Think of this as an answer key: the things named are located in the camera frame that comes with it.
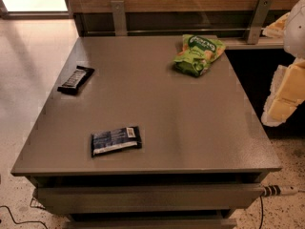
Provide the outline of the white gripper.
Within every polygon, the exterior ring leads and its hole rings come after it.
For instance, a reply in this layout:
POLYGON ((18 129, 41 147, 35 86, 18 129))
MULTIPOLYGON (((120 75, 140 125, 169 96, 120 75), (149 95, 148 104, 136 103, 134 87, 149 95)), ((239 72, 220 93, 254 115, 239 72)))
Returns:
POLYGON ((277 127, 286 122, 305 101, 305 0, 299 0, 290 13, 285 13, 267 26, 262 34, 282 38, 284 50, 297 59, 289 66, 279 65, 274 72, 261 121, 277 127))

